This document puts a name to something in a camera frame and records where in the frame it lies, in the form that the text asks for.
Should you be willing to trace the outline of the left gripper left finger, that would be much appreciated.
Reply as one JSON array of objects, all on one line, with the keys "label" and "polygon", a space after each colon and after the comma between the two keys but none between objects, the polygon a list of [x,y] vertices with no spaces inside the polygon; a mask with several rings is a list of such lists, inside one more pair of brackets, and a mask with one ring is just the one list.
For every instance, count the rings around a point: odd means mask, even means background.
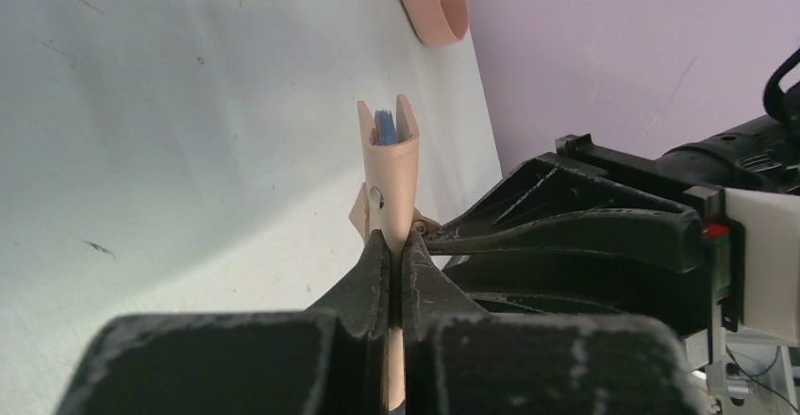
[{"label": "left gripper left finger", "polygon": [[383,414],[390,251],[302,311],[126,315],[100,329],[60,414]]}]

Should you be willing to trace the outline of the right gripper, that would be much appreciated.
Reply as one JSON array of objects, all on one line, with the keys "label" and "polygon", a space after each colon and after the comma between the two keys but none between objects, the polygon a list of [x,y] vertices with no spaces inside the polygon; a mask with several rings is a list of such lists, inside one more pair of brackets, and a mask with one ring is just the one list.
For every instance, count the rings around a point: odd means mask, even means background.
[{"label": "right gripper", "polygon": [[513,170],[425,244],[445,274],[495,313],[649,316],[689,336],[734,290],[712,287],[719,205],[698,189],[735,178],[731,144],[711,139],[657,159],[569,135]]}]

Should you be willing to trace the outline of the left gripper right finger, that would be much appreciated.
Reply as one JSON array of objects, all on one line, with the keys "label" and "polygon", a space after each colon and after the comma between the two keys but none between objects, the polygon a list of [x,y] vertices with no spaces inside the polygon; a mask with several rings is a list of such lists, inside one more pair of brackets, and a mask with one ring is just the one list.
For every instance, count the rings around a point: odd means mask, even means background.
[{"label": "left gripper right finger", "polygon": [[708,395],[663,323],[638,315],[496,316],[432,262],[402,255],[409,414],[705,414]]}]

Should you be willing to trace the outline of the beige leather card holder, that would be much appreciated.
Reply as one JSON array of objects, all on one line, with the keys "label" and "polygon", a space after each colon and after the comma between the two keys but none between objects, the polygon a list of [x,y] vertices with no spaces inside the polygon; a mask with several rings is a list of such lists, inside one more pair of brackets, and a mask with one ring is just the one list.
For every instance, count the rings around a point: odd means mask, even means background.
[{"label": "beige leather card holder", "polygon": [[416,208],[420,129],[411,103],[396,97],[393,111],[372,111],[357,102],[365,180],[350,220],[366,238],[379,230],[390,250],[389,336],[383,383],[388,410],[406,400],[405,357],[400,297],[401,257],[414,226],[433,221]]}]

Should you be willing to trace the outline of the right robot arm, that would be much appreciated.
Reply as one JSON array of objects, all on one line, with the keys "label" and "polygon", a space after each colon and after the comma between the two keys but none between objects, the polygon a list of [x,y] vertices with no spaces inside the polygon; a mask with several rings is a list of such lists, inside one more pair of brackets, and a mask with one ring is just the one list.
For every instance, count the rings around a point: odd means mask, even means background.
[{"label": "right robot arm", "polygon": [[678,335],[712,325],[799,339],[799,90],[769,77],[762,116],[656,159],[568,135],[425,236],[495,312],[615,314]]}]

